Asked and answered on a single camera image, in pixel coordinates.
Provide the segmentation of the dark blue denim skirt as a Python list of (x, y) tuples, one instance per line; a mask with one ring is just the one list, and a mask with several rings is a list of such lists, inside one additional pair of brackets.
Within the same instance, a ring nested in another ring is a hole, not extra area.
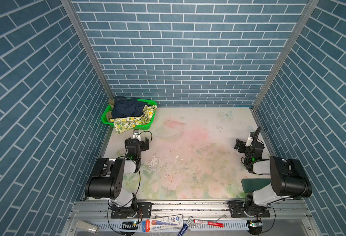
[(115, 105), (112, 109), (112, 118), (140, 117), (147, 103), (136, 98), (115, 97)]

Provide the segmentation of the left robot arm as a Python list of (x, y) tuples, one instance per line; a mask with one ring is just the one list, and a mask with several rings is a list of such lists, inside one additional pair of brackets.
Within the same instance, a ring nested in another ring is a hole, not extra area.
[(123, 189), (123, 177), (140, 173), (142, 152), (149, 149), (150, 140), (139, 136), (125, 140), (126, 153), (114, 160), (98, 158), (85, 185), (85, 196), (108, 200), (110, 208), (137, 211), (135, 193)]

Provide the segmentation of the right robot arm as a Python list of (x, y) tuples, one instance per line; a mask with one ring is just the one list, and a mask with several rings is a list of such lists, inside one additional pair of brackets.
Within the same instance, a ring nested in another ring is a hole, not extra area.
[(237, 139), (235, 144), (235, 150), (245, 155), (241, 162), (249, 173), (270, 176), (267, 186), (245, 197), (242, 209), (251, 217), (264, 213), (276, 202), (312, 195), (312, 186), (299, 160), (276, 156), (262, 158), (263, 148), (263, 143), (256, 140)]

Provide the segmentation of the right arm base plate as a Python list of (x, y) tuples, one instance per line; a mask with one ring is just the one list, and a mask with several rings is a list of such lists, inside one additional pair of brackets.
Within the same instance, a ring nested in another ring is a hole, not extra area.
[(231, 218), (268, 218), (270, 213), (267, 207), (258, 206), (251, 202), (245, 202), (241, 200), (232, 200), (226, 203), (230, 210)]

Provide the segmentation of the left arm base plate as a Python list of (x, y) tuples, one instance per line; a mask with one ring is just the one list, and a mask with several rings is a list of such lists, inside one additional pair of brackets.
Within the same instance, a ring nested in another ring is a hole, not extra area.
[(152, 202), (133, 202), (129, 207), (115, 207), (112, 209), (110, 218), (127, 219), (143, 218), (149, 219), (152, 212)]

